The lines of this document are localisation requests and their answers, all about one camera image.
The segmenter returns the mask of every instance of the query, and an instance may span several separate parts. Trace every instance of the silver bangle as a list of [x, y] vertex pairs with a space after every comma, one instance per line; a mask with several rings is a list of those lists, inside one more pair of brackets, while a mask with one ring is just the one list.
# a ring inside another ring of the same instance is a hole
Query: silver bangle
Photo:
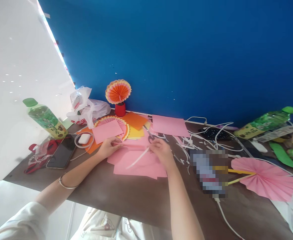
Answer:
[[59, 183], [61, 184], [62, 187], [66, 188], [66, 189], [75, 189], [76, 187], [79, 186], [79, 185], [77, 185], [75, 187], [66, 187], [65, 185], [63, 185], [63, 183], [62, 183], [62, 177], [64, 176], [64, 174], [59, 179]]

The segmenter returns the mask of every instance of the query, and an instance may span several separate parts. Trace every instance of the table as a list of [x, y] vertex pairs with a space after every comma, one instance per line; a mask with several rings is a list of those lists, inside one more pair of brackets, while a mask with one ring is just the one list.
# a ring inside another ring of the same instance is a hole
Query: table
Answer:
[[[192, 132], [198, 132], [198, 129], [204, 127], [204, 125], [194, 123], [186, 123], [186, 125]], [[73, 125], [69, 128], [69, 132], [75, 133], [81, 128], [83, 126]], [[176, 156], [185, 159], [185, 154], [176, 145], [176, 140], [172, 136], [167, 136], [167, 139]], [[236, 142], [225, 142], [225, 144], [239, 147]], [[197, 145], [202, 149], [206, 149], [203, 144], [199, 143]], [[84, 149], [76, 149], [74, 156], [81, 154], [83, 151]], [[77, 160], [72, 161], [65, 170], [44, 168], [26, 175], [23, 171], [27, 168], [29, 157], [24, 159], [4, 180], [42, 191], [64, 172], [70, 171], [88, 159], [90, 155], [84, 154]], [[239, 239], [223, 220], [215, 200], [204, 194], [200, 189], [196, 175], [192, 172], [191, 167], [189, 175], [187, 165], [176, 163], [201, 224], [205, 239]], [[75, 189], [68, 200], [160, 228], [170, 229], [170, 202], [167, 178], [155, 180], [144, 176], [115, 175], [113, 174], [113, 168], [112, 164], [103, 160]], [[227, 178], [234, 180], [238, 177], [234, 174], [228, 174]], [[271, 201], [247, 190], [243, 184], [230, 185], [228, 187], [228, 197], [220, 200], [226, 219], [234, 230], [246, 240], [293, 239], [293, 234], [288, 224]]]

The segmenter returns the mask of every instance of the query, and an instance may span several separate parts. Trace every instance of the white wall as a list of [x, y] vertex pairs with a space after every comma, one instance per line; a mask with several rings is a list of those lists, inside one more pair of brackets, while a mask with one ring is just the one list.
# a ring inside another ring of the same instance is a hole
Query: white wall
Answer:
[[64, 120], [73, 91], [37, 1], [0, 0], [0, 180], [43, 138], [22, 100], [33, 97]]

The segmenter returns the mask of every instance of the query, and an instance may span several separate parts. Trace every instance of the human hand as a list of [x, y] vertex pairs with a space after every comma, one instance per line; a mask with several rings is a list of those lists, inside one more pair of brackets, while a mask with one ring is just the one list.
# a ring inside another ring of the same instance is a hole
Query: human hand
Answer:
[[120, 149], [123, 147], [122, 144], [118, 144], [116, 146], [113, 146], [114, 142], [122, 142], [119, 138], [117, 137], [111, 137], [107, 138], [103, 141], [99, 151], [96, 153], [98, 157], [101, 158], [101, 160], [109, 157], [112, 153], [114, 153], [116, 150]]
[[174, 166], [176, 166], [171, 148], [163, 139], [156, 138], [151, 143], [150, 149], [157, 155], [160, 162], [164, 165], [166, 171], [169, 171]]

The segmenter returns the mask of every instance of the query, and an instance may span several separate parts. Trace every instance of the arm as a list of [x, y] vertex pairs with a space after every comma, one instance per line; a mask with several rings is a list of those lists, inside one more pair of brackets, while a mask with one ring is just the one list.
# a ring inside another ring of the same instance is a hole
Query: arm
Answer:
[[[101, 145], [99, 151], [85, 162], [81, 163], [62, 177], [62, 183], [66, 187], [79, 185], [91, 170], [103, 159], [110, 156], [116, 150], [122, 147], [121, 144], [113, 146], [113, 142], [121, 142], [117, 137], [106, 139]], [[44, 206], [49, 214], [53, 213], [74, 191], [61, 186], [59, 179], [46, 187], [35, 199], [36, 202]]]
[[162, 139], [156, 139], [150, 145], [150, 149], [159, 157], [167, 172], [173, 240], [204, 240], [201, 226], [173, 159], [170, 146]]

